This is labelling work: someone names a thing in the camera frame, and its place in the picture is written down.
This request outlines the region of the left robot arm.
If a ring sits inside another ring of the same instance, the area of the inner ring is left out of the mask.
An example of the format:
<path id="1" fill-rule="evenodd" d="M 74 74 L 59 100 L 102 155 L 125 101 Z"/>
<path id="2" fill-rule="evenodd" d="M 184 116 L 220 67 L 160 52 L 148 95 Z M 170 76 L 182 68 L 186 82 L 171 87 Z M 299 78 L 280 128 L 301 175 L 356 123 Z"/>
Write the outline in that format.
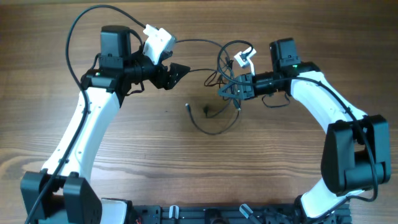
<path id="1" fill-rule="evenodd" d="M 144 81 L 172 89 L 189 68 L 163 61 L 172 55 L 176 38 L 165 29 L 146 26 L 146 40 L 131 50 L 135 32 L 126 26 L 104 26 L 101 51 L 78 82 L 76 110 L 62 140 L 39 172 L 21 180 L 27 223 L 135 223 L 139 216 L 129 200 L 99 198 L 90 185 L 93 163 L 103 136 L 132 85 Z"/>

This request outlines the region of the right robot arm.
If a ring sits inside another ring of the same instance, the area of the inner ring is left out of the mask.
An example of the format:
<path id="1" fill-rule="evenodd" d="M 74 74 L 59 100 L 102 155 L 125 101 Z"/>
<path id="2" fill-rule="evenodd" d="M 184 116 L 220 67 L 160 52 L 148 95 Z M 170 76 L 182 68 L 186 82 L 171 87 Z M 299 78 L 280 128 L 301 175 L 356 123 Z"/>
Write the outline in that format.
<path id="1" fill-rule="evenodd" d="M 321 179 L 299 195 L 288 212 L 264 210 L 263 223 L 342 223 L 343 205 L 350 200 L 373 202 L 379 186 L 391 178 L 389 125 L 381 115 L 370 116 L 342 97 L 313 62 L 304 62 L 293 39 L 269 46 L 272 71 L 257 73 L 256 50 L 248 45 L 234 60 L 249 73 L 236 76 L 232 66 L 219 67 L 227 84 L 219 95 L 240 103 L 278 91 L 300 102 L 324 130 Z M 366 198 L 364 193 L 373 194 Z"/>

